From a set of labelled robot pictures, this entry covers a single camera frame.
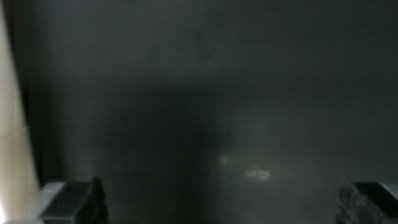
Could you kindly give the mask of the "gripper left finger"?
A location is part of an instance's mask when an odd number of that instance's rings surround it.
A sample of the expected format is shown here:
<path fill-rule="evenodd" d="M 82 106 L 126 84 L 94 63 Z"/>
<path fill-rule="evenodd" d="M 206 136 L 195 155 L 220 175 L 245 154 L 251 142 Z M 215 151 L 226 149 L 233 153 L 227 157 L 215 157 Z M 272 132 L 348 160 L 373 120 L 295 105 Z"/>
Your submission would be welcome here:
<path fill-rule="evenodd" d="M 41 193 L 37 218 L 44 224 L 108 224 L 101 180 L 50 182 Z"/>

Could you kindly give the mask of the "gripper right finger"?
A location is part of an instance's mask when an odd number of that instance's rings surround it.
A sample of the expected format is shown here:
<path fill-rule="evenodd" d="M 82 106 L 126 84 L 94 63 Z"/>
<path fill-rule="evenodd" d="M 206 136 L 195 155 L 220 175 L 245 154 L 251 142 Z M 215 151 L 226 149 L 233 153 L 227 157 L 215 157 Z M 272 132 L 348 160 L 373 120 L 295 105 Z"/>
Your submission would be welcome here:
<path fill-rule="evenodd" d="M 398 224 L 398 184 L 345 183 L 338 208 L 336 224 Z"/>

